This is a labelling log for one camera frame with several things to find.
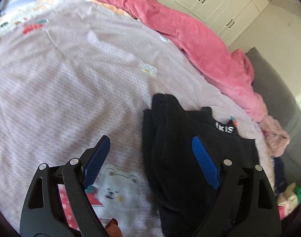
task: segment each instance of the pink blanket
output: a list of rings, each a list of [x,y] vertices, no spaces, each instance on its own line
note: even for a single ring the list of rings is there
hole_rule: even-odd
[[[98,0],[123,9],[169,38],[206,80],[259,122],[265,116],[262,97],[253,91],[254,70],[241,50],[229,52],[223,41],[202,22],[156,0]]]

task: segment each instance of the silver rivet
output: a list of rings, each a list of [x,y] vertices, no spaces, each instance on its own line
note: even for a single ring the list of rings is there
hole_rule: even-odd
[[[261,170],[262,170],[262,166],[261,166],[261,165],[256,165],[256,166],[255,166],[255,169],[256,169],[257,171],[261,171]]]
[[[40,169],[40,170],[46,169],[46,164],[44,164],[44,163],[41,164],[41,165],[39,166],[39,169]]]
[[[76,165],[78,163],[78,159],[72,159],[71,161],[70,161],[70,164],[71,165]]]
[[[227,166],[232,165],[232,161],[230,161],[230,160],[224,160],[223,163]]]

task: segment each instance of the black garment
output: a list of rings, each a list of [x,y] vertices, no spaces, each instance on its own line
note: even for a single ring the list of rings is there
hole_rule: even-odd
[[[193,120],[172,95],[155,95],[151,111],[144,112],[145,172],[158,200],[165,236],[191,236],[217,196],[192,152],[193,137],[200,135],[207,150],[216,150],[236,165],[259,164],[254,140],[236,138],[216,129],[214,119],[207,120],[212,127],[200,118]]]
[[[236,138],[241,138],[232,120],[229,120],[227,124],[223,124],[213,118],[211,107],[202,107],[199,111],[187,111],[187,114],[195,121],[215,127],[219,131],[228,133]]]
[[[284,176],[284,163],[282,159],[274,158],[274,175],[275,175],[275,194],[278,196],[280,193],[285,192],[288,182]]]

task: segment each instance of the white bear cartoon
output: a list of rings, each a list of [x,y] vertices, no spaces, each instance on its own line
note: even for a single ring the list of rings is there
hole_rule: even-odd
[[[124,173],[106,165],[99,181],[93,185],[98,189],[96,198],[102,203],[102,206],[93,206],[98,218],[103,224],[115,218],[123,237],[127,237],[133,229],[139,204],[137,173]]]

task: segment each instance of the pink fabric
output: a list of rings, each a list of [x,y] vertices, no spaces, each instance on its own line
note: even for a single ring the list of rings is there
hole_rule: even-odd
[[[264,119],[259,122],[259,125],[265,136],[270,155],[280,157],[290,143],[289,135],[282,129],[279,121],[273,119],[271,116],[265,116]]]
[[[284,207],[283,206],[278,206],[278,210],[279,210],[280,220],[282,221],[285,218]]]
[[[254,70],[241,50],[231,54],[202,22],[172,10],[156,0],[98,0],[112,4],[140,19],[143,24],[169,38],[207,81],[234,100],[259,122],[265,116],[262,97],[254,93]]]

